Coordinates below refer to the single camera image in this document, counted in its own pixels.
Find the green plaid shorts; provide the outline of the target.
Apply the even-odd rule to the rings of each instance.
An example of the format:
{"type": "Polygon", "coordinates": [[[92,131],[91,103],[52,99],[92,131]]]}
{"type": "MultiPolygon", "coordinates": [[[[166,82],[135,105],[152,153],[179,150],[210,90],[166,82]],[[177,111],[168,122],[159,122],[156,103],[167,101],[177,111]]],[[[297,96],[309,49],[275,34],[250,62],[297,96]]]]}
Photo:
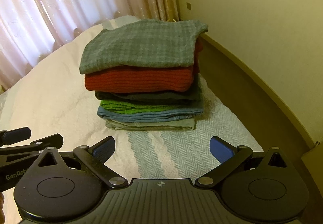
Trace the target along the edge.
{"type": "Polygon", "coordinates": [[[199,20],[139,20],[103,29],[84,48],[79,71],[91,74],[118,66],[172,68],[194,63],[197,38],[208,31],[199,20]]]}

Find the blue folded garment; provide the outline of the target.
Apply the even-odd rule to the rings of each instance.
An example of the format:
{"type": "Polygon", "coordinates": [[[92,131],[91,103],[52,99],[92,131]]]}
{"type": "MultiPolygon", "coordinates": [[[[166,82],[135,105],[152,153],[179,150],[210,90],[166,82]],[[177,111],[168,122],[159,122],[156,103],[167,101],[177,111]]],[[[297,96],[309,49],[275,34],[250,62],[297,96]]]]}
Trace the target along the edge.
{"type": "Polygon", "coordinates": [[[178,121],[187,118],[193,118],[200,115],[204,111],[203,101],[198,100],[190,105],[179,105],[180,108],[160,112],[143,112],[139,114],[117,114],[110,112],[102,107],[98,107],[97,115],[100,118],[115,120],[118,122],[168,122],[178,121]]]}

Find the green folded garment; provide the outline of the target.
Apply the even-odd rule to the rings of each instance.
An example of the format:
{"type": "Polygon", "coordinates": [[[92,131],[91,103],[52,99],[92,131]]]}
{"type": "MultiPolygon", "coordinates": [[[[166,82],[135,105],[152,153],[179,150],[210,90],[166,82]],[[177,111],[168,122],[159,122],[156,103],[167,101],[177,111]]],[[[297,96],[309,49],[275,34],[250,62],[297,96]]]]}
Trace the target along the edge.
{"type": "Polygon", "coordinates": [[[101,100],[100,107],[117,114],[131,115],[143,112],[160,112],[180,108],[179,105],[133,104],[118,100],[101,100]]]}

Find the dark folded garment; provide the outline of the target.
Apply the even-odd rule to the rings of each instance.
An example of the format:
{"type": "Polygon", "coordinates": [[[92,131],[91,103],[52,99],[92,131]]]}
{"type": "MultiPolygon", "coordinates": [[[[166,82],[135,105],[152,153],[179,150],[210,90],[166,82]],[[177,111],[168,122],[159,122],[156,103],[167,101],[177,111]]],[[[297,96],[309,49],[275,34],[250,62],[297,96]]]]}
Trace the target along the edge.
{"type": "Polygon", "coordinates": [[[108,93],[96,91],[95,97],[99,100],[103,99],[127,99],[137,102],[154,102],[154,101],[168,101],[168,100],[184,100],[194,101],[199,99],[199,79],[196,78],[193,84],[185,92],[177,91],[159,91],[149,93],[108,93]]]}

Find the red knit sweater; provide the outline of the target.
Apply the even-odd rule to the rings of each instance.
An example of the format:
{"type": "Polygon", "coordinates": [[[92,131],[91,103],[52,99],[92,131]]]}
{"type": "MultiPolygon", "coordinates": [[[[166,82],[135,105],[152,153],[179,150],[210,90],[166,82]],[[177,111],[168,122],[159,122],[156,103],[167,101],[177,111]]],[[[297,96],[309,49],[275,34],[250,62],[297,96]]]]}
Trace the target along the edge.
{"type": "Polygon", "coordinates": [[[189,67],[148,68],[120,66],[85,75],[85,88],[108,93],[185,92],[199,73],[202,42],[195,42],[194,64],[189,67]]]}

